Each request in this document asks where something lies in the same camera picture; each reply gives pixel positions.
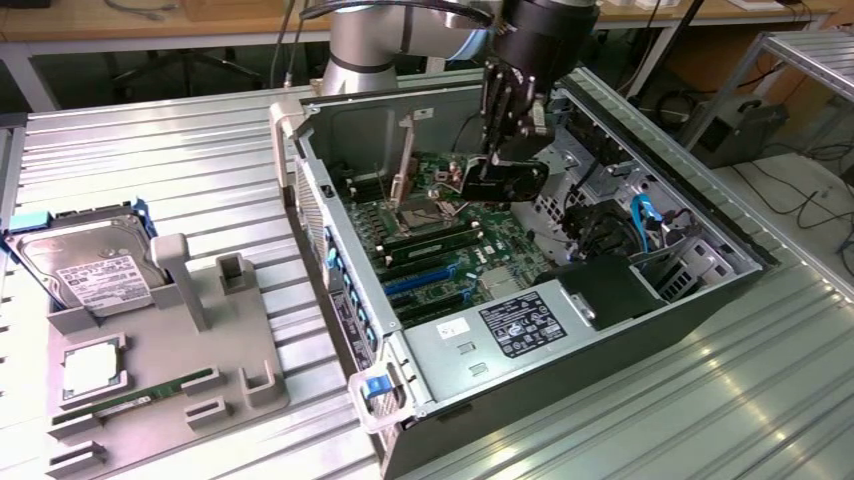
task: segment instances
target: pcie slot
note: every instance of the pcie slot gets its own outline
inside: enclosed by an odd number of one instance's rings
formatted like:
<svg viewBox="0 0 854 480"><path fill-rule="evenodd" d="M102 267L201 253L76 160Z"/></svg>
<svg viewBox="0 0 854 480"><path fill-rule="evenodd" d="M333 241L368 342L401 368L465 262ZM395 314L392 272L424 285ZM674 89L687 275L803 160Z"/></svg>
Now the pcie slot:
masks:
<svg viewBox="0 0 854 480"><path fill-rule="evenodd" d="M441 314L444 311L463 305L469 298L471 294L468 290L453 293L439 300L433 300L429 303L424 303L423 305L417 305L401 312L397 312L397 318L405 322L428 314Z"/></svg>
<svg viewBox="0 0 854 480"><path fill-rule="evenodd" d="M423 275L387 285L383 290L385 292L385 295L395 295L397 293L408 292L409 290L423 287L424 285L429 285L431 283L447 280L448 278L453 277L455 273L456 264L448 265L440 270L424 273Z"/></svg>
<svg viewBox="0 0 854 480"><path fill-rule="evenodd" d="M397 268L392 268L385 270L383 273L376 274L376 278L379 278L380 282L391 282L392 280L397 280L399 278L407 277L409 275L415 275L425 270L432 270L444 265L444 262L439 258L427 258L417 262L409 263L407 265L401 265Z"/></svg>

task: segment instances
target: corrugated metal surface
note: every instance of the corrugated metal surface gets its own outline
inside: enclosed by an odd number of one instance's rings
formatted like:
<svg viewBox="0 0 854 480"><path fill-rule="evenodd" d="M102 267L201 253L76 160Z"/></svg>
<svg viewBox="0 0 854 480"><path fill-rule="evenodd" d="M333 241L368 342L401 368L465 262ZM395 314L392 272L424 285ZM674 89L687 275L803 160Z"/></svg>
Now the corrugated metal surface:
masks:
<svg viewBox="0 0 854 480"><path fill-rule="evenodd" d="M409 478L854 478L850 288L601 83L573 76L782 265L678 345Z"/></svg>
<svg viewBox="0 0 854 480"><path fill-rule="evenodd" d="M16 212L90 208L138 195L158 231L186 234L193 268L233 251L257 268L291 405L142 465L132 478L379 474L277 198L267 123L276 100L261 92L89 109L36 115L26 128ZM12 268L5 280L0 477L38 478L38 455L50 446L41 403L45 299L22 271Z"/></svg>
<svg viewBox="0 0 854 480"><path fill-rule="evenodd" d="M852 476L850 291L830 272L803 264L796 246L780 246L770 225L730 203L695 162L601 85L577 78L783 265L680 344L411 478ZM132 470L132 478L173 478L176 472L190 478L375 478L379 472L275 202L265 130L275 98L251 93L38 115L29 126L20 211L85 208L141 194L158 228L189 235L193 265L239 250L260 267L293 404L271 420ZM44 394L44 295L14 269L5 280L0 477L33 478L44 469L34 400Z"/></svg>

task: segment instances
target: blue latch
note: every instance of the blue latch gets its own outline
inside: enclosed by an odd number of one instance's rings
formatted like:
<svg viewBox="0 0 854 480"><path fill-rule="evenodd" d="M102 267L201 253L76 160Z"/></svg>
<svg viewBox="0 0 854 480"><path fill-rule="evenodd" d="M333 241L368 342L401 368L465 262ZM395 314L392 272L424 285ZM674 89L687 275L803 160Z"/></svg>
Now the blue latch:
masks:
<svg viewBox="0 0 854 480"><path fill-rule="evenodd" d="M361 396L365 400L373 397L385 395L393 390L395 386L391 383L388 375L380 375L379 377L369 377L361 385Z"/></svg>
<svg viewBox="0 0 854 480"><path fill-rule="evenodd" d="M50 225L50 214L46 210L40 212L12 215L9 220L9 233L22 233L46 228Z"/></svg>

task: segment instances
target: blue cable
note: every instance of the blue cable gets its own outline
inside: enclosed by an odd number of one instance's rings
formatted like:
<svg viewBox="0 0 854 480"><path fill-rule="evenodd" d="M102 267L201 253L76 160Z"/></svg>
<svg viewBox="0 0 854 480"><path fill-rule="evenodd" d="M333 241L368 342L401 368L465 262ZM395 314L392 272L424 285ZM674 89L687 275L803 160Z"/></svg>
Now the blue cable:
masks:
<svg viewBox="0 0 854 480"><path fill-rule="evenodd" d="M663 221L662 214L658 213L652 206L652 200L646 193L639 193L631 199L631 222L640 233L640 240L643 241L643 253L650 253L650 243L646 239L646 227L643 226L644 218L651 218L658 222Z"/></svg>

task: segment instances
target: hard drive label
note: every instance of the hard drive label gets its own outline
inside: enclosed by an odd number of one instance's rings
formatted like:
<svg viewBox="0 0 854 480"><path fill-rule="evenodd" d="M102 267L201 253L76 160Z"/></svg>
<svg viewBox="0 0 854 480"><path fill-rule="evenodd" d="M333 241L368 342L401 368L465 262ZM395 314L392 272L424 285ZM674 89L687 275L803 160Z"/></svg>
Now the hard drive label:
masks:
<svg viewBox="0 0 854 480"><path fill-rule="evenodd" d="M89 309L121 305L150 295L129 255L58 269L56 274Z"/></svg>

